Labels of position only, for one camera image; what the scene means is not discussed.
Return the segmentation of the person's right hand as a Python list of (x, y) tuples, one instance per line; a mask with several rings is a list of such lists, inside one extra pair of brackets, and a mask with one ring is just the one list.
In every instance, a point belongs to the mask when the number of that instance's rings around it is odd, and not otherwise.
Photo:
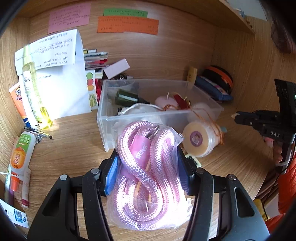
[(277, 141), (264, 137), (263, 138), (264, 142), (273, 149), (273, 161), (275, 164), (279, 164), (282, 161), (282, 147), (277, 143)]

